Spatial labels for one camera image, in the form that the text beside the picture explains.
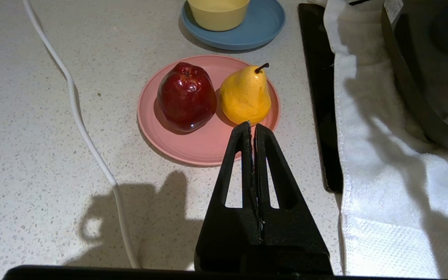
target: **pear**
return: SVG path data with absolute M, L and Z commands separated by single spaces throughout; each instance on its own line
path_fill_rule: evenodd
M 267 76 L 263 66 L 248 66 L 229 75 L 220 86 L 220 107 L 235 124 L 261 122 L 271 108 Z

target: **label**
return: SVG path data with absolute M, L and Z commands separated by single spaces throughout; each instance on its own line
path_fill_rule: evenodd
M 392 24 L 395 18 L 399 15 L 400 10 L 402 10 L 402 7 L 404 7 L 404 3 L 402 0 L 385 0 L 384 6 L 386 14 L 388 15 L 388 20 L 390 21 L 390 24 Z

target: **blue plate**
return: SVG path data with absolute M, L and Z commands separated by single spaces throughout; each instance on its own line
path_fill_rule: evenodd
M 210 31 L 199 26 L 187 1 L 181 15 L 186 29 L 194 37 L 225 50 L 248 50 L 269 43 L 281 31 L 286 18 L 277 0 L 251 0 L 243 23 L 228 31 Z

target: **white towel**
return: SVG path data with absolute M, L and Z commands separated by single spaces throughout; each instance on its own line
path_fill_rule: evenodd
M 448 278 L 448 151 L 406 112 L 384 48 L 382 0 L 329 0 L 345 274 Z

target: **cable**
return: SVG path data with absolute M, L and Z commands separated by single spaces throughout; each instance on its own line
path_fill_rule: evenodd
M 108 169 L 108 166 L 105 164 L 105 161 L 103 161 L 103 158 L 100 156 L 100 153 L 94 146 L 93 142 L 91 141 L 91 138 L 89 138 L 89 135 L 86 131 L 86 128 L 84 127 L 84 123 L 82 122 L 82 119 L 80 117 L 79 113 L 79 107 L 77 106 L 76 98 L 75 98 L 75 91 L 74 91 L 74 80 L 72 78 L 72 75 L 70 75 L 70 72 L 68 71 L 67 67 L 63 64 L 60 57 L 57 55 L 55 49 L 53 46 L 51 46 L 51 43 L 48 41 L 48 38 L 42 31 L 41 27 L 39 26 L 39 23 L 37 22 L 37 19 L 35 17 L 34 11 L 32 10 L 32 7 L 29 3 L 29 0 L 23 0 L 23 4 L 25 5 L 25 10 L 27 11 L 27 15 L 30 18 L 30 21 L 32 21 L 32 25 L 34 25 L 34 28 L 36 29 L 37 33 L 39 34 L 39 37 L 41 37 L 42 42 L 48 49 L 48 51 L 51 53 L 51 56 L 55 59 L 60 69 L 65 74 L 65 78 L 67 79 L 68 84 L 68 90 L 69 90 L 69 96 L 70 96 L 70 104 L 72 105 L 72 115 L 73 119 L 75 120 L 75 123 L 77 124 L 77 128 L 80 131 L 80 134 L 82 135 L 82 138 L 86 142 L 87 147 L 91 151 L 91 153 L 94 156 L 94 159 L 98 162 L 98 165 L 100 166 L 101 170 L 105 174 L 105 176 L 108 179 L 108 182 L 112 185 L 112 189 L 114 191 L 115 195 L 115 202 L 117 203 L 117 211 L 119 212 L 119 222 L 121 226 L 121 233 L 122 233 L 122 239 L 124 241 L 124 245 L 126 246 L 126 251 L 129 257 L 129 261 L 131 263 L 132 268 L 138 269 L 140 268 L 139 263 L 137 262 L 136 255 L 134 254 L 134 250 L 132 250 L 132 244 L 129 237 L 128 227 L 126 225 L 126 219 L 124 217 L 124 207 L 123 207 L 123 201 L 121 197 L 121 190 L 119 188 L 119 184 L 114 178 L 114 175 L 110 172 Z

